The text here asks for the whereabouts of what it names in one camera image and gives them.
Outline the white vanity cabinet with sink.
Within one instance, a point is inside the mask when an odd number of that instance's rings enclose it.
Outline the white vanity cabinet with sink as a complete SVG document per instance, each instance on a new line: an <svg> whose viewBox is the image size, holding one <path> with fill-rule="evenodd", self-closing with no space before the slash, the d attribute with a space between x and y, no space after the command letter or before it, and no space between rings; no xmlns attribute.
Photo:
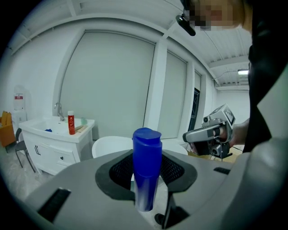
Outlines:
<svg viewBox="0 0 288 230"><path fill-rule="evenodd" d="M88 128L74 135L69 134L68 122L60 121L58 116L31 119L19 124L38 173L56 175L72 164L93 158L92 128L95 121L89 119L87 122Z"/></svg>

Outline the blue shampoo bottle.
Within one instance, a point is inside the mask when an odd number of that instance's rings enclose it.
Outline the blue shampoo bottle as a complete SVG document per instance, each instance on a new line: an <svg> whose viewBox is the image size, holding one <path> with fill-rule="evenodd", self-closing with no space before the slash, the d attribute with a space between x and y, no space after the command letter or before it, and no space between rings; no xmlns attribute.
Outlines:
<svg viewBox="0 0 288 230"><path fill-rule="evenodd" d="M153 209L162 164L161 133L139 128L133 133L135 206L141 212Z"/></svg>

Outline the medium grey window blind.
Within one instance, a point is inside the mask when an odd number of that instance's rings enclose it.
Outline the medium grey window blind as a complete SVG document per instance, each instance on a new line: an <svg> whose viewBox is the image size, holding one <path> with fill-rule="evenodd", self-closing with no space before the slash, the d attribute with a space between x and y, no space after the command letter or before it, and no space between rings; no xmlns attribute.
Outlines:
<svg viewBox="0 0 288 230"><path fill-rule="evenodd" d="M162 139L177 138L186 87L186 62L167 53L166 75L158 131Z"/></svg>

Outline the black chair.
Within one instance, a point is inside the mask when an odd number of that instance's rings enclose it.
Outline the black chair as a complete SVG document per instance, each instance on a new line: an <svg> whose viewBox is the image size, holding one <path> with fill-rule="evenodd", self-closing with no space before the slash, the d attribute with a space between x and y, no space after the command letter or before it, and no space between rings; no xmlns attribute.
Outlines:
<svg viewBox="0 0 288 230"><path fill-rule="evenodd" d="M16 131L16 134L15 134L15 139L16 139L15 154L17 156L17 159L18 159L19 163L20 163L20 166L23 168L22 162L20 161L20 158L18 156L18 152L19 151L24 151L24 154L25 154L25 156L26 156L31 168L32 168L33 172L35 173L36 171L33 168L32 164L31 164L31 161L30 161L30 159L28 157L29 153L28 153L25 141L24 140L23 141L19 141L19 136L20 136L21 132L22 132L22 129L18 128L17 131Z"/></svg>

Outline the white and green bathtub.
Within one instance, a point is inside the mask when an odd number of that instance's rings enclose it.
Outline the white and green bathtub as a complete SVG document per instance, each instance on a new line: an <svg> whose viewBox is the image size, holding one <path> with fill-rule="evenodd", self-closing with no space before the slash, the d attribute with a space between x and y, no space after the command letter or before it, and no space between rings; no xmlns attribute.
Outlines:
<svg viewBox="0 0 288 230"><path fill-rule="evenodd" d="M188 155L187 150L175 140L162 139L162 149ZM132 138L107 136L95 141L92 146L92 156L97 158L114 152L133 149Z"/></svg>

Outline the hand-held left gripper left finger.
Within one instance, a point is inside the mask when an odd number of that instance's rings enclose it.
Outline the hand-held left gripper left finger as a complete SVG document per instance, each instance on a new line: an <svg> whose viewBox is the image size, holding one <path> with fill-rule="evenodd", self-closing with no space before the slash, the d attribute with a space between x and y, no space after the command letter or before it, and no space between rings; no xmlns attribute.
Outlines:
<svg viewBox="0 0 288 230"><path fill-rule="evenodd" d="M160 230L131 191L132 152L73 164L34 190L25 204L53 230Z"/></svg>

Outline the white water dispenser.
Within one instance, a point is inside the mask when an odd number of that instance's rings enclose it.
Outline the white water dispenser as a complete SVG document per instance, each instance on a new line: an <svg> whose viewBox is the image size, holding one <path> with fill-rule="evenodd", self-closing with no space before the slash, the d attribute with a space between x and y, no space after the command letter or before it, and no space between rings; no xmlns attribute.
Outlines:
<svg viewBox="0 0 288 230"><path fill-rule="evenodd" d="M25 110L25 88L21 85L14 87L13 93L13 110L12 124L14 133L19 128L19 124L27 121L27 113Z"/></svg>

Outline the red bottle with white cap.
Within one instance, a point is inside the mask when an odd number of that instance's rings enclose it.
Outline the red bottle with white cap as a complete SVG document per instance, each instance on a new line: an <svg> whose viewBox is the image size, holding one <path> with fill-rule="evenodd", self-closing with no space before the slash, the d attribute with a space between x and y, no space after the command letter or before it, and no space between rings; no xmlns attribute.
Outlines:
<svg viewBox="0 0 288 230"><path fill-rule="evenodd" d="M75 131L75 116L74 111L67 112L68 131L70 135L74 135Z"/></svg>

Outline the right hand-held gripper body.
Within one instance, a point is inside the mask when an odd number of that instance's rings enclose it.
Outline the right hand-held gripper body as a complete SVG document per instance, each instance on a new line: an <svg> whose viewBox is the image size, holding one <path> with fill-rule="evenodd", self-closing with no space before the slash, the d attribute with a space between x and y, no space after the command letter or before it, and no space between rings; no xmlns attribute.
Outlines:
<svg viewBox="0 0 288 230"><path fill-rule="evenodd" d="M231 156L229 141L232 139L234 123L235 116L227 104L218 107L212 113L205 116L201 128L209 127L215 129L221 125L225 125L227 140L226 142L221 142L214 137L214 139L209 141L192 142L193 152L199 156L211 155L217 158L227 158Z"/></svg>

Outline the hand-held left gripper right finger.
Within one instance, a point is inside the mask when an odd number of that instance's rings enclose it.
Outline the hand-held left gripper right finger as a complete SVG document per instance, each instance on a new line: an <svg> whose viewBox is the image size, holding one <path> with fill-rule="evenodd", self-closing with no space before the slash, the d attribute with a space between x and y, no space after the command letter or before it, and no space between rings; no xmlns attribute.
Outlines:
<svg viewBox="0 0 288 230"><path fill-rule="evenodd" d="M234 163L181 155L168 189L167 230L271 230L288 204L288 138L272 138Z"/></svg>

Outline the person's right hand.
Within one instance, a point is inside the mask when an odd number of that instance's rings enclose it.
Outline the person's right hand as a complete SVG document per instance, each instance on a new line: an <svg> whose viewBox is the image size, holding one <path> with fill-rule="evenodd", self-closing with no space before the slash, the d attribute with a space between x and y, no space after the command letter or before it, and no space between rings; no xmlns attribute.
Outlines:
<svg viewBox="0 0 288 230"><path fill-rule="evenodd" d="M220 127L217 127L213 129L213 135L221 142L226 142L227 140L227 130L225 125L221 125Z"/></svg>

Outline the person's black clothing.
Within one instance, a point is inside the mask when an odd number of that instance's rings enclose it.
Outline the person's black clothing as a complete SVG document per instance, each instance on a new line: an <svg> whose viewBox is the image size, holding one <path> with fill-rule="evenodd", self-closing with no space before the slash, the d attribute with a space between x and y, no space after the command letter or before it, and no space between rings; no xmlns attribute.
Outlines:
<svg viewBox="0 0 288 230"><path fill-rule="evenodd" d="M285 0L243 0L252 8L252 45L249 49L250 118L244 152L271 138L267 124L257 108L288 64L288 38L281 23L288 21Z"/></svg>

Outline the large grey window blind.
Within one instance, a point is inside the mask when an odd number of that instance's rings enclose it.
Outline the large grey window blind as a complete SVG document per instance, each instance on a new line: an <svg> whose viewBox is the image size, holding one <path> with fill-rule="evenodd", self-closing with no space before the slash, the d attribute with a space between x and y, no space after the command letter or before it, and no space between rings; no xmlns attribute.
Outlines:
<svg viewBox="0 0 288 230"><path fill-rule="evenodd" d="M63 79L63 114L94 120L95 140L132 137L144 123L154 48L128 35L85 33Z"/></svg>

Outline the chrome faucet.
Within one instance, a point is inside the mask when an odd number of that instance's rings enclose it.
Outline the chrome faucet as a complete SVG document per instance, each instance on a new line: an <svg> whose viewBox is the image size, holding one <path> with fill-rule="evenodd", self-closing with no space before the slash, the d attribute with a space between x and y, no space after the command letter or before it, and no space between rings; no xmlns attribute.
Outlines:
<svg viewBox="0 0 288 230"><path fill-rule="evenodd" d="M54 109L58 108L58 116L60 117L60 121L65 121L65 118L63 116L63 112L62 112L62 105L60 102L55 103L54 105Z"/></svg>

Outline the orange sofa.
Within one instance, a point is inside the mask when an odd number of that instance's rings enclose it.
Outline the orange sofa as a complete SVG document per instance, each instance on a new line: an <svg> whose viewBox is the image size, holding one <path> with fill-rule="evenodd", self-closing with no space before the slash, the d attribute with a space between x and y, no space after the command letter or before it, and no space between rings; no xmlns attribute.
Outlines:
<svg viewBox="0 0 288 230"><path fill-rule="evenodd" d="M3 111L0 117L0 144L2 147L15 143L15 134L10 112Z"/></svg>

